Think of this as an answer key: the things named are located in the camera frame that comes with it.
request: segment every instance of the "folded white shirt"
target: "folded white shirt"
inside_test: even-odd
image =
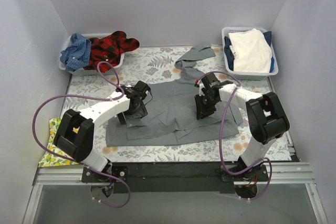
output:
[[[257,29],[229,33],[230,49],[235,57],[233,70],[238,72],[269,73],[272,51],[263,33]]]

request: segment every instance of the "blue plaid shirt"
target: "blue plaid shirt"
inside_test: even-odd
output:
[[[91,41],[82,34],[73,34],[70,38],[71,45],[61,52],[60,61],[65,65],[67,71],[75,71],[77,69],[89,65],[91,54]]]

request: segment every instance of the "white wall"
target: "white wall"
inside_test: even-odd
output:
[[[329,223],[336,223],[335,17],[336,0],[287,0],[272,27],[279,64],[275,88]]]
[[[285,0],[51,0],[68,32],[124,30],[141,46],[221,44],[225,26],[269,29]]]
[[[43,153],[32,136],[33,113],[66,90],[69,77],[56,63],[68,33],[50,0],[0,0],[0,6],[0,223],[18,224]],[[44,143],[61,103],[41,112],[37,132]]]

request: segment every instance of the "gray floor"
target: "gray floor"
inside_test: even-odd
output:
[[[92,200],[89,190],[44,186],[34,223],[317,223],[305,185],[270,185],[250,203],[214,192],[133,193],[122,209]]]

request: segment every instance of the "floral tablecloth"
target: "floral tablecloth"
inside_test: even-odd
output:
[[[211,70],[225,70],[224,54],[221,47],[213,47],[216,57],[198,61],[196,68],[207,72]],[[172,81],[180,78],[180,70],[174,63],[180,56],[190,50],[190,47],[171,48],[138,48],[125,54],[120,68],[119,79],[122,84],[134,85],[138,80],[148,84]],[[227,77],[218,75],[220,80]],[[242,87],[253,92],[267,93],[269,86],[264,81],[242,81]],[[114,87],[100,76],[72,76],[68,93],[105,98],[114,91]],[[77,98],[67,98],[64,102],[62,114],[68,109],[81,110],[95,104],[96,101]],[[247,114],[241,110],[243,123],[238,127],[240,132],[223,142],[224,159],[236,161],[246,149],[251,133],[248,126]],[[193,144],[170,146],[124,146],[106,147],[105,134],[107,123],[96,129],[93,146],[112,162],[173,162],[173,161],[219,161],[218,140]],[[40,161],[40,166],[66,165],[59,158],[46,154]],[[283,136],[272,145],[266,154],[271,160],[290,160],[287,138]]]

